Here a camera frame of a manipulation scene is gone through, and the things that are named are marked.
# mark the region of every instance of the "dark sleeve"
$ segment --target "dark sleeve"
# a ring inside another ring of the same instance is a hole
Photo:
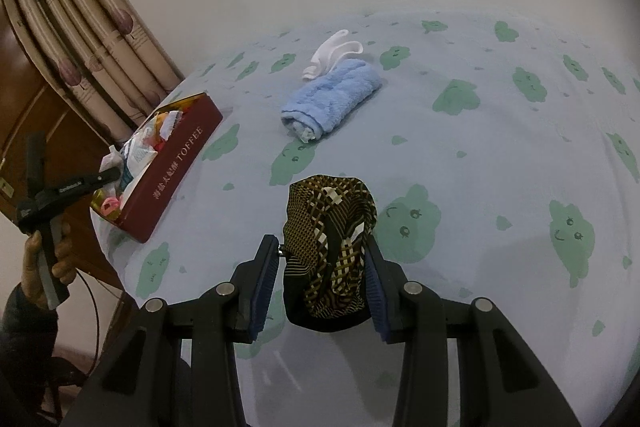
[[[46,368],[58,335],[58,313],[30,303],[18,284],[0,325],[0,371],[28,410],[42,403]]]

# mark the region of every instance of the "bed sheet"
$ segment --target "bed sheet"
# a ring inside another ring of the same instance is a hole
[[[279,108],[342,28],[383,87],[299,150]],[[228,280],[265,233],[282,239],[291,182],[356,176],[374,195],[386,258],[444,298],[495,301],[596,426],[640,365],[638,78],[606,46],[512,14],[335,18],[215,57],[171,93],[208,92],[224,120],[144,245],[92,219],[138,304],[175,303]],[[265,330],[236,346],[247,421],[389,425],[402,346],[381,343],[370,321],[333,334],[289,324],[282,270]]]

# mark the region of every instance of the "black cable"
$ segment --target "black cable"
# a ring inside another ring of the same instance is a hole
[[[78,272],[78,277],[80,277],[80,279],[82,279],[82,282],[84,283],[86,288],[89,290],[89,295],[91,295],[91,300],[94,302],[94,311],[95,311],[95,354],[94,354],[94,361],[91,364],[91,369],[89,369],[89,371],[87,371],[87,376],[89,376],[92,373],[92,371],[94,370],[95,364],[98,363],[98,353],[100,352],[100,316],[98,315],[98,305],[95,303],[94,293],[91,291],[91,288],[89,288],[89,284],[87,283],[86,279],[84,277],[82,277],[82,274],[80,272]]]

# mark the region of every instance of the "black and gold patterned fabric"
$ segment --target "black and gold patterned fabric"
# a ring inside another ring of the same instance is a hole
[[[369,318],[364,248],[376,206],[357,178],[318,174],[289,187],[284,301],[290,322],[337,331]]]

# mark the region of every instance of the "person's arm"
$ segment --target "person's arm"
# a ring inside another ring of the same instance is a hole
[[[65,284],[76,277],[69,232],[68,224],[64,224],[63,240],[56,247],[58,262],[51,270]],[[38,275],[40,247],[39,232],[25,242],[22,280],[9,295],[0,323],[0,371],[29,410],[40,408],[47,363],[58,334],[58,313],[47,309]]]

